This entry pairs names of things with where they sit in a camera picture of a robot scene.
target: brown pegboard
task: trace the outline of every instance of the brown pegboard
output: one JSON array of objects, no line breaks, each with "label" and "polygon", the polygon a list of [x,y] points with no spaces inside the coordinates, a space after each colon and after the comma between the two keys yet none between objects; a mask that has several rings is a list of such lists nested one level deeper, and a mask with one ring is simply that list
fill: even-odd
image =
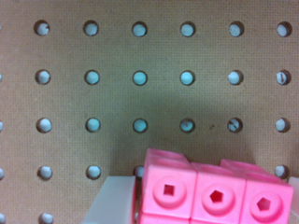
[{"label": "brown pegboard", "polygon": [[[183,152],[190,160],[218,164],[228,158],[256,162],[269,172],[280,164],[299,176],[298,3],[279,1],[11,1],[0,3],[0,213],[7,224],[37,223],[41,213],[55,223],[80,223],[108,175],[131,175],[142,164],[148,147]],[[45,20],[50,33],[35,34]],[[97,21],[99,33],[86,36],[82,27]],[[147,24],[141,38],[132,34],[136,21]],[[192,21],[196,34],[179,32]],[[233,38],[233,21],[245,33]],[[292,34],[281,38],[281,21]],[[35,81],[39,69],[51,74],[48,85]],[[95,69],[100,82],[87,85],[85,73]],[[239,86],[227,81],[238,69]],[[279,86],[276,73],[290,71],[292,82]],[[138,87],[137,70],[149,81]],[[183,86],[179,75],[191,70],[196,81]],[[99,118],[101,129],[88,133],[85,122]],[[227,122],[240,118],[244,128],[230,133]],[[275,122],[291,122],[278,133]],[[48,118],[49,133],[36,122]],[[137,118],[149,129],[132,128]],[[180,121],[191,118],[196,128],[186,134]],[[92,164],[102,176],[85,175]],[[42,165],[52,168],[50,181],[36,175]],[[291,224],[298,219],[291,215]]]}]

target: pink plastic cube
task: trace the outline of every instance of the pink plastic cube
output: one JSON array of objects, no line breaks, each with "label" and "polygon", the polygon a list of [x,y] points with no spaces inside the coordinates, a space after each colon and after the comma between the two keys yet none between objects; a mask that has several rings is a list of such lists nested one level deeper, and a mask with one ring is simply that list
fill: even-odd
[{"label": "pink plastic cube", "polygon": [[[222,160],[221,166],[226,165],[227,160]],[[292,186],[268,174],[262,168],[260,168],[262,170],[258,169],[253,164],[237,161],[237,169],[232,167],[229,169],[246,179],[240,223],[288,223],[292,203]]]},{"label": "pink plastic cube", "polygon": [[[177,153],[177,152],[171,152],[171,151],[165,151],[165,150],[159,150],[155,148],[148,148],[147,150],[147,156],[145,160],[145,170],[148,167],[148,160],[151,157],[161,157],[161,158],[167,158],[170,160],[175,160],[175,161],[182,161],[182,162],[188,162],[184,154],[182,153]],[[147,172],[144,172],[143,178],[142,178],[142,186],[146,186],[146,181],[147,181]]]},{"label": "pink plastic cube", "polygon": [[238,224],[246,180],[220,166],[193,162],[197,172],[192,224]]},{"label": "pink plastic cube", "polygon": [[148,215],[189,219],[196,172],[185,157],[166,151],[163,151],[163,155],[157,155],[157,151],[149,149],[147,153],[142,187],[142,212]]}]

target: round hole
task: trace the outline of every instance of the round hole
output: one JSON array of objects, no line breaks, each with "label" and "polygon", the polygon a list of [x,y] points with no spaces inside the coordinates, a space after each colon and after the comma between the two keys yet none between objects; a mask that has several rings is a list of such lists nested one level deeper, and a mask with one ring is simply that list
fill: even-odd
[{"label": "round hole", "polygon": [[39,119],[36,128],[40,133],[48,133],[52,129],[52,125],[49,119]]},{"label": "round hole", "polygon": [[143,166],[136,166],[136,168],[134,168],[134,170],[133,170],[133,174],[137,178],[142,178],[143,172],[144,172],[144,167]]},{"label": "round hole", "polygon": [[50,82],[50,73],[44,69],[37,71],[36,82],[40,85],[48,84]]},{"label": "round hole", "polygon": [[281,118],[276,122],[276,128],[280,133],[286,133],[291,128],[291,123],[288,119]]},{"label": "round hole", "polygon": [[133,74],[133,82],[137,86],[143,86],[144,84],[147,83],[147,81],[148,81],[148,76],[145,72],[138,71]]},{"label": "round hole", "polygon": [[90,70],[85,74],[84,79],[87,82],[87,84],[95,85],[100,81],[100,76],[96,71]]},{"label": "round hole", "polygon": [[85,128],[90,133],[99,131],[101,123],[98,119],[88,119],[85,124]]},{"label": "round hole", "polygon": [[183,36],[186,36],[186,37],[193,36],[196,32],[195,24],[191,21],[185,21],[180,26],[180,32],[182,33]]},{"label": "round hole", "polygon": [[233,72],[230,73],[230,75],[228,75],[228,81],[236,86],[236,85],[240,85],[241,82],[244,79],[243,73],[241,71],[238,70],[234,70]]},{"label": "round hole", "polygon": [[46,21],[37,21],[34,26],[35,33],[37,35],[47,35],[50,31],[50,26]]},{"label": "round hole", "polygon": [[243,122],[241,119],[230,119],[227,123],[227,128],[231,133],[239,133],[243,129]]},{"label": "round hole", "polygon": [[282,21],[277,28],[278,35],[281,37],[287,37],[292,33],[292,26],[287,21]]},{"label": "round hole", "polygon": [[133,129],[137,133],[144,133],[148,129],[148,123],[144,119],[136,119],[133,123]]},{"label": "round hole", "polygon": [[239,37],[244,34],[245,28],[241,21],[234,21],[231,23],[229,32],[233,37]]},{"label": "round hole", "polygon": [[280,179],[286,179],[289,176],[289,167],[286,165],[279,165],[275,168],[275,176],[279,177]]},{"label": "round hole", "polygon": [[132,26],[132,33],[137,37],[142,37],[148,32],[148,26],[143,21],[137,21]]},{"label": "round hole", "polygon": [[0,224],[5,224],[6,223],[6,217],[0,213]]},{"label": "round hole", "polygon": [[0,168],[0,180],[4,178],[4,171]]},{"label": "round hole", "polygon": [[195,74],[192,71],[185,71],[180,75],[180,82],[185,86],[191,86],[195,81]]},{"label": "round hole", "polygon": [[38,219],[39,224],[52,224],[53,221],[53,216],[48,213],[43,213]]},{"label": "round hole", "polygon": [[83,25],[83,32],[87,36],[94,36],[99,33],[99,25],[96,21],[86,21]]},{"label": "round hole", "polygon": [[101,175],[101,169],[98,166],[89,166],[86,169],[86,176],[91,180],[98,179]]},{"label": "round hole", "polygon": [[37,175],[42,180],[50,180],[50,178],[52,177],[52,170],[49,166],[42,166],[37,170]]},{"label": "round hole", "polygon": [[180,122],[180,129],[185,133],[191,133],[195,129],[195,122],[192,119],[183,119]]},{"label": "round hole", "polygon": [[282,70],[277,73],[277,82],[282,86],[288,85],[291,82],[291,79],[291,74],[287,70]]}]

